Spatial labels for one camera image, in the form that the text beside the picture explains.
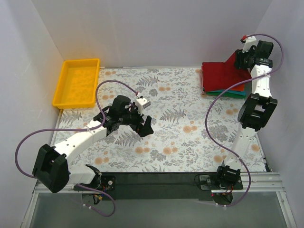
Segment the dark red t shirt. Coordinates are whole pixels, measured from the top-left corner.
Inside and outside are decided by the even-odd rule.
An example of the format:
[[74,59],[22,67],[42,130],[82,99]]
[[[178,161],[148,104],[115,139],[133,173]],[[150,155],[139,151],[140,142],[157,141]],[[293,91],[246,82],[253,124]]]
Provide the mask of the dark red t shirt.
[[205,92],[225,90],[251,78],[248,70],[236,69],[235,52],[225,62],[203,62],[203,86]]

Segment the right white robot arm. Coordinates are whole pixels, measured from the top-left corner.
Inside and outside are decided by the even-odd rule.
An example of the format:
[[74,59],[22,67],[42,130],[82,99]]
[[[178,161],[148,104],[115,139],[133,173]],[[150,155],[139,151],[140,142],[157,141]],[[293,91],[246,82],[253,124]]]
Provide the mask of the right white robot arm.
[[232,189],[240,182],[240,159],[246,154],[257,132],[265,127],[277,106],[277,100],[270,92],[273,62],[269,56],[273,47],[272,42],[249,39],[243,49],[236,51],[234,67],[248,71],[254,81],[252,92],[238,113],[239,126],[231,148],[233,153],[217,169],[215,184],[221,189]]

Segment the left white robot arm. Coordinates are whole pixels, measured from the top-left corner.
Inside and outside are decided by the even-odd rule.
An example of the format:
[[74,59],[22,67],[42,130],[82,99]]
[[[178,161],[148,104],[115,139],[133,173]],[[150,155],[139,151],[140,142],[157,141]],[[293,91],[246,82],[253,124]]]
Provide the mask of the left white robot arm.
[[52,193],[71,184],[82,184],[91,190],[101,190],[102,173],[88,164],[74,168],[71,166],[72,161],[91,145],[118,130],[121,125],[129,126],[140,137],[153,134],[152,118],[143,116],[144,109],[150,104],[142,96],[134,102],[126,96],[117,96],[112,105],[103,108],[93,118],[88,129],[53,146],[43,145],[38,151],[33,176]]

